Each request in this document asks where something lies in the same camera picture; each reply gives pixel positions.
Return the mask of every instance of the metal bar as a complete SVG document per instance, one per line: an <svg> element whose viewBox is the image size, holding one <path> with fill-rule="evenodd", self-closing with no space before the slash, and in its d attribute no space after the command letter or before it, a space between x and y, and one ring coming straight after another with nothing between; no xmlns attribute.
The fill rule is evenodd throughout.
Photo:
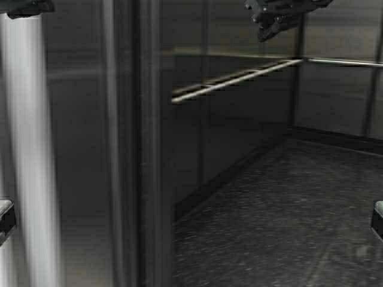
<svg viewBox="0 0 383 287"><path fill-rule="evenodd" d="M118 0L103 0L100 19L102 21L103 41L101 42L102 67L97 67L97 70L89 70L89 72L99 73L101 78L101 105L100 109L103 113L102 130L104 133L104 160L109 191L109 207L110 207L110 232L112 240L112 272L113 286L138 286L137 274L129 264L129 256L126 249L127 242L131 242L134 235L126 240L124 234L128 234L125 220L127 215L124 213L124 204L131 204L124 200L124 192L121 187L121 170L120 170L120 145L118 142L118 88L117 88L117 71L118 65L116 61L116 45L118 40L115 38L115 7L121 9L122 5Z"/></svg>
<svg viewBox="0 0 383 287"><path fill-rule="evenodd" d="M305 46L305 24L306 16L302 15L299 22L299 28L297 31L296 37L296 46L295 46L295 58L301 59L304 54ZM299 92L300 92L300 66L294 67L293 76L291 78L291 90L290 90L290 125L295 125L296 119L296 110L298 107L299 101Z"/></svg>
<svg viewBox="0 0 383 287"><path fill-rule="evenodd" d="M340 59L322 59L322 58L309 58L307 59L310 63L323 63L323 64L334 64L339 66L361 66L367 68L383 68L383 63L376 62L363 62L353 60L340 60Z"/></svg>
<svg viewBox="0 0 383 287"><path fill-rule="evenodd" d="M302 62L303 62L302 59L289 60L286 63L275 65L275 66L267 68L265 70L262 70L262 71L259 71L259 72L255 72L253 74L249 74L249 75L245 75L245 76L242 76L242 77L238 77L236 79L233 79L233 80L221 83L221 84L213 85L212 87L203 88L203 89L201 89L199 91L195 91L193 93L185 94L185 95L180 96L180 97L175 97L175 98L172 99L172 103L181 103L181 102L183 102L185 100L190 100L190 99L196 98L196 97L201 96L201 95L209 94L212 91L216 91L216 90L219 90L221 88L232 86L234 84L241 83L243 81L251 80L253 78L257 78L257 77L262 76L262 75L267 75L267 74L269 74L271 72L274 72L274 71L277 71L277 70L280 70L280 69L283 69L283 68L286 68L286 67L289 67L289 66L295 66L295 65L298 65L298 64L300 64Z"/></svg>
<svg viewBox="0 0 383 287"><path fill-rule="evenodd" d="M20 229L31 287L66 286L41 16L1 18Z"/></svg>

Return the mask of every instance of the speckled floor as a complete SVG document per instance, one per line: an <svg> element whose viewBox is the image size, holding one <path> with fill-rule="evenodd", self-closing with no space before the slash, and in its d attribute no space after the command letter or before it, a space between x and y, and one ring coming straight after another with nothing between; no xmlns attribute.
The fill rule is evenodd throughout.
<svg viewBox="0 0 383 287"><path fill-rule="evenodd" d="M175 229L174 285L383 286L383 158L289 140Z"/></svg>

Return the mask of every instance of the elevator wall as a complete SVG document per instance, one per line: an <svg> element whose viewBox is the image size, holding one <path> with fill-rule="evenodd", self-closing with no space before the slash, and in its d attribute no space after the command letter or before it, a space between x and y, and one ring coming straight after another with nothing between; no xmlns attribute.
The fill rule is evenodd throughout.
<svg viewBox="0 0 383 287"><path fill-rule="evenodd" d="M381 36L381 1L333 1L309 14L304 56L375 62ZM304 64L300 72L295 125L354 136L381 137L381 77L374 94L374 69ZM376 99L366 130L369 100Z"/></svg>

